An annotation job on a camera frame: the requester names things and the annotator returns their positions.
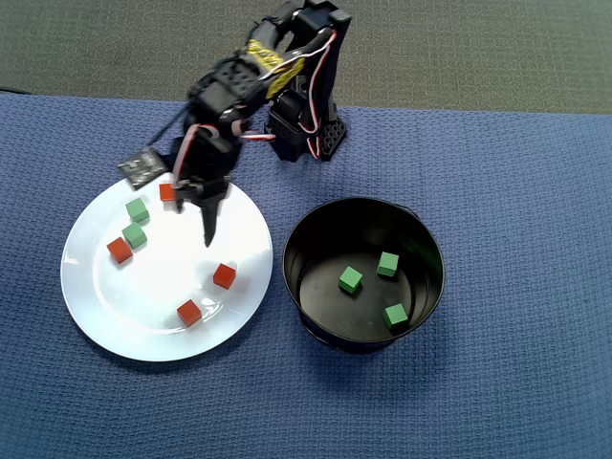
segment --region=green cube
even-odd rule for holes
[[[125,208],[127,208],[127,213],[130,214],[130,217],[132,217],[132,220],[135,222],[141,222],[149,218],[149,212],[144,206],[144,202],[141,198],[135,199],[131,203],[127,203]]]
[[[384,251],[381,255],[381,260],[379,261],[377,273],[380,275],[393,277],[398,270],[398,261],[400,261],[399,255],[394,255],[393,253],[387,253]]]
[[[396,330],[408,324],[408,316],[402,303],[384,310],[384,323],[389,330]]]
[[[146,242],[146,234],[138,223],[132,223],[129,227],[123,229],[123,237],[130,243],[132,249],[141,246]]]
[[[344,270],[344,273],[342,273],[340,276],[338,285],[340,285],[340,287],[349,294],[353,294],[360,286],[362,277],[363,275],[359,271],[356,271],[348,266],[346,267],[346,270]]]

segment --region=cube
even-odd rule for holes
[[[125,208],[127,208],[127,213],[130,214],[130,217],[132,217],[132,220],[135,222],[141,222],[142,220],[149,218],[149,212],[144,206],[144,202],[141,198],[127,203]]]
[[[384,310],[384,323],[391,331],[403,328],[408,324],[408,315],[405,313],[402,303],[389,306]]]
[[[124,228],[123,237],[130,243],[132,249],[141,246],[146,242],[146,234],[138,223],[132,223],[129,227]]]
[[[115,239],[106,247],[108,248],[108,251],[111,252],[111,255],[113,255],[115,258],[115,261],[117,261],[119,264],[132,257],[130,247],[120,237]]]
[[[160,184],[160,199],[164,202],[175,201],[176,193],[174,192],[174,186],[171,184]]]
[[[192,299],[177,309],[176,312],[186,327],[190,327],[202,318],[202,311],[200,311],[200,308],[198,308]]]
[[[379,268],[377,269],[377,273],[380,275],[393,277],[398,270],[399,260],[399,255],[384,251],[381,255],[381,259],[379,260]]]
[[[229,290],[231,287],[231,283],[233,282],[233,279],[235,278],[236,278],[236,270],[234,268],[230,268],[229,266],[226,266],[223,263],[221,263],[219,265],[219,268],[217,268],[216,273],[212,277],[212,281],[215,284],[223,287],[224,289]]]
[[[344,273],[340,276],[338,285],[349,294],[353,294],[360,286],[362,277],[363,275],[359,271],[347,266]]]

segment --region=white plate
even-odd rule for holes
[[[230,185],[217,231],[204,245],[200,210],[160,200],[159,183],[134,191],[126,180],[80,214],[61,261],[61,288],[80,329],[100,346],[139,361],[175,361],[206,352],[234,335],[259,307],[272,275],[272,239],[255,203]],[[106,245],[131,221],[125,204],[142,198],[147,242],[118,265]],[[237,269],[231,288],[212,282],[219,263]],[[192,299],[203,317],[185,328],[177,308]]]

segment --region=yellow label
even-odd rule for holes
[[[304,67],[304,58],[298,59],[297,62],[283,75],[279,76],[278,79],[270,85],[268,88],[268,94],[266,98],[272,98],[278,91],[283,89],[291,78],[295,77]]]
[[[261,43],[253,39],[249,40],[249,45],[247,46],[247,53],[249,55],[252,55],[257,60],[257,62],[259,62],[266,68],[266,70],[271,70],[278,64],[282,64],[284,62],[283,58],[278,55],[276,51],[264,48]]]

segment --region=robotic arm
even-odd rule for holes
[[[120,169],[134,188],[172,170],[178,210],[185,199],[202,210],[208,246],[244,141],[271,142],[278,157],[291,162],[307,151],[329,161],[338,149],[346,129],[332,89],[350,20],[329,1],[283,4],[253,27],[243,48],[193,85],[184,109]],[[288,32],[294,38],[280,55],[275,49]],[[250,118],[268,102],[265,132],[253,133]],[[185,134],[160,158],[151,145],[183,114]]]

